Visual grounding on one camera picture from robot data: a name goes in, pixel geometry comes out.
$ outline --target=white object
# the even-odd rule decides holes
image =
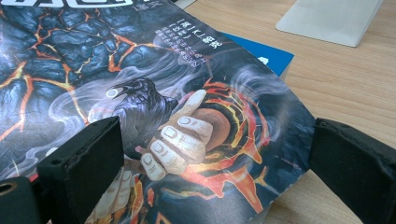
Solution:
[[[196,0],[177,0],[175,4],[180,8],[186,8],[187,6],[191,5]]]
[[[276,29],[358,46],[383,0],[297,0]]]

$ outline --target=black crow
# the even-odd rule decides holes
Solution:
[[[120,117],[122,142],[127,156],[140,160],[138,146],[147,147],[157,129],[169,120],[177,106],[176,99],[160,95],[148,78],[136,78],[108,89],[122,89],[114,97],[125,95],[113,116]]]

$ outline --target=magazine cover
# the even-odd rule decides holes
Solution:
[[[246,223],[308,169],[298,98],[167,0],[2,0],[0,102],[1,179],[120,117],[124,167],[87,223]]]

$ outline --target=cartoon hand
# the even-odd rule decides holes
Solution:
[[[86,223],[93,223],[96,219],[113,214],[126,206],[134,186],[134,163],[136,162],[125,160],[124,166],[102,195]]]
[[[189,164],[200,163],[205,159],[206,145],[212,136],[213,126],[207,121],[192,117],[205,95],[204,90],[195,92],[186,104],[160,127],[162,139],[151,141],[148,146],[151,153],[145,153],[141,158],[141,163],[151,180],[160,180],[166,173],[180,175]]]

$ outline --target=light wood surface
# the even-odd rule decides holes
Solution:
[[[293,53],[286,83],[315,117],[396,148],[396,1],[384,1],[356,48],[278,31],[294,2],[197,0],[186,11],[219,31]],[[309,171],[275,201],[266,223],[361,222]]]

